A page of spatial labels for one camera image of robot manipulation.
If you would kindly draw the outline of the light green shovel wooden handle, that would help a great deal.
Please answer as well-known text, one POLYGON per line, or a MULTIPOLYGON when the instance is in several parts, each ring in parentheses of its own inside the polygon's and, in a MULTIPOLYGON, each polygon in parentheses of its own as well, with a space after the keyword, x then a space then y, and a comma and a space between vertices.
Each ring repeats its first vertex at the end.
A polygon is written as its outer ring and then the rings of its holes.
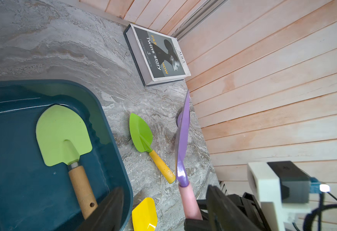
POLYGON ((52 105, 39 117, 36 139, 46 166, 66 164, 77 201, 84 219, 98 207, 80 157, 92 151, 85 122, 73 110, 52 105))

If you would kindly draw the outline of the purple shovel with pink handle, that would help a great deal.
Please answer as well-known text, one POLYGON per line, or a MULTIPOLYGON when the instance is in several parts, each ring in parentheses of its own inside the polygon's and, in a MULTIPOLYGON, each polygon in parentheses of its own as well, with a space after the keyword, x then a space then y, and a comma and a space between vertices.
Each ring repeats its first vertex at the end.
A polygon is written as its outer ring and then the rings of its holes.
POLYGON ((190 128, 190 92, 186 93, 184 106, 181 112, 183 112, 182 121, 178 127, 175 140, 176 181, 179 186, 185 218, 202 220, 201 211, 197 204, 193 188, 188 180, 188 174, 184 166, 190 128))

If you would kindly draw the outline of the purple trowel with pink handle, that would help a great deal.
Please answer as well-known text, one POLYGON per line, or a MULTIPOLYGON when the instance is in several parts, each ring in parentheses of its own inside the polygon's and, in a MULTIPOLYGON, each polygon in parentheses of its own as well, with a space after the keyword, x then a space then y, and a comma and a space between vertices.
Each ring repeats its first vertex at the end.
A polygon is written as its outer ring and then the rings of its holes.
POLYGON ((179 115, 177 116, 177 126, 179 127, 182 121, 182 116, 183 116, 183 112, 180 112, 179 115))

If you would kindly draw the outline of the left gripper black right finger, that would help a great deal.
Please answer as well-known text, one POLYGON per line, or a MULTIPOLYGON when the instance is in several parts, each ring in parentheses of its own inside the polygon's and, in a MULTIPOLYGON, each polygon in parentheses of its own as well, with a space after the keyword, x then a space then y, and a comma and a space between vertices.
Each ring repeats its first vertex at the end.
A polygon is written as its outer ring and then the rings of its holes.
POLYGON ((259 228, 216 186, 206 193, 209 222, 213 231, 258 231, 259 228))

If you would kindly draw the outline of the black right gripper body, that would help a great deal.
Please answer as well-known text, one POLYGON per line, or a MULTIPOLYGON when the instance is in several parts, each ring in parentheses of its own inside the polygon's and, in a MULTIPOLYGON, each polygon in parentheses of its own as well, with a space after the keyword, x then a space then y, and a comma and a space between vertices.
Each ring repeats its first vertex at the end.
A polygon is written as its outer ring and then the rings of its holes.
POLYGON ((206 199, 197 200, 202 220, 186 219, 186 231, 270 231, 271 228, 254 195, 225 195, 207 192, 206 199))

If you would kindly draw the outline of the teal plastic storage box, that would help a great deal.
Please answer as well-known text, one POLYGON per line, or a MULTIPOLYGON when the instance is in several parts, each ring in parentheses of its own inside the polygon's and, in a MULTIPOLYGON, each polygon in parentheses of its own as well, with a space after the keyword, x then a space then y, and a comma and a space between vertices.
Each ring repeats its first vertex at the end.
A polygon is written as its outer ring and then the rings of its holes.
POLYGON ((105 229, 122 231, 132 212, 132 187, 102 106, 88 88, 69 80, 0 81, 0 231, 75 231, 83 215, 67 165, 45 165, 36 124, 52 105, 78 113, 92 151, 82 155, 97 203, 110 207, 105 229))

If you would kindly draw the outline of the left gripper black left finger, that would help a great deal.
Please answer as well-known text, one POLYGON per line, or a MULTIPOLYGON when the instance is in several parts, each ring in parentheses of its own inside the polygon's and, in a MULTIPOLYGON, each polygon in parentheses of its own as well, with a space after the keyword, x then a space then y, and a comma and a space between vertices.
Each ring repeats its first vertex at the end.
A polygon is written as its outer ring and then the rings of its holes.
POLYGON ((77 228, 77 231, 119 231, 123 212, 124 192, 116 187, 98 208, 77 228))

